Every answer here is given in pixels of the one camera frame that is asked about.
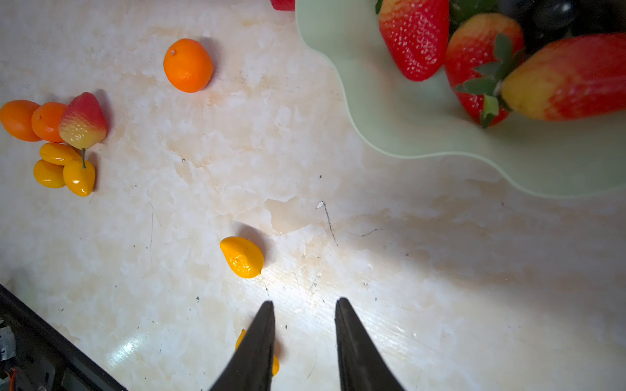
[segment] green bowl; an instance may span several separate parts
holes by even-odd
[[[406,159],[472,156],[545,197],[626,186],[626,111],[559,123],[512,113],[483,130],[459,104],[443,69],[421,83],[400,73],[378,30],[375,0],[296,3],[302,39],[334,64],[354,127],[378,151]]]

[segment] scalloped bowl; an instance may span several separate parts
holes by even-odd
[[[326,55],[343,83],[350,116],[373,148],[398,158],[466,155],[517,188],[555,198],[626,186],[626,111],[567,122],[512,113],[483,130],[443,69],[422,83],[402,76],[378,30],[373,0],[298,0],[302,38]]]

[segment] red and yellow strawberry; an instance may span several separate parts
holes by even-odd
[[[482,127],[508,116],[497,98],[500,82],[523,60],[524,34],[502,14],[478,14],[450,39],[446,74],[469,116]]]
[[[272,0],[272,7],[277,11],[295,11],[295,0]]]
[[[441,68],[449,19],[448,0],[383,0],[379,16],[382,38],[407,79],[423,81]]]
[[[502,83],[502,98],[535,119],[562,121],[626,109],[626,33],[545,46]]]
[[[61,117],[59,135],[79,150],[86,150],[104,140],[106,121],[93,94],[83,93],[72,100]]]

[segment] light green plate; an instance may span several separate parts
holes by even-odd
[[[422,83],[402,76],[378,30],[375,0],[296,3],[302,38],[335,65],[354,127],[380,152],[472,156],[539,196],[626,186],[626,111],[561,123],[513,113],[484,131],[459,104],[443,69]]]

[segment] marble tabletop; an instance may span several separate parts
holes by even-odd
[[[215,62],[199,93],[163,72],[180,38]],[[87,198],[0,132],[0,283],[129,389],[208,390],[272,300],[273,389],[338,390],[345,296],[406,390],[623,390],[626,190],[547,200],[381,155],[266,0],[2,1],[0,103],[83,91],[111,125]],[[230,271],[232,235],[261,276]]]

